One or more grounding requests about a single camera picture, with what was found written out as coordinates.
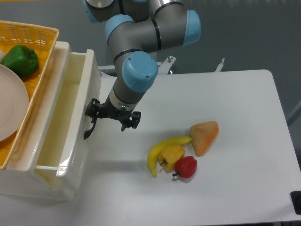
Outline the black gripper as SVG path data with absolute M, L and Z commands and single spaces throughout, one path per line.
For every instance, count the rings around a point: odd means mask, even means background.
M 137 128 L 141 120 L 141 112 L 134 111 L 134 104 L 127 104 L 119 100 L 115 95 L 109 95 L 106 101 L 101 104 L 96 98 L 92 98 L 86 107 L 85 115 L 96 123 L 98 118 L 110 118 L 119 121 L 121 131 L 128 128 Z

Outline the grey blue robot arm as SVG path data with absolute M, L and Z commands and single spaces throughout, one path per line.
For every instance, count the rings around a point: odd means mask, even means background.
M 85 0 L 83 4 L 90 20 L 105 22 L 117 74 L 106 101 L 92 99 L 85 114 L 92 124 L 110 118 L 122 129 L 135 129 L 141 118 L 135 107 L 158 74 L 151 54 L 198 41 L 199 15 L 180 0 Z

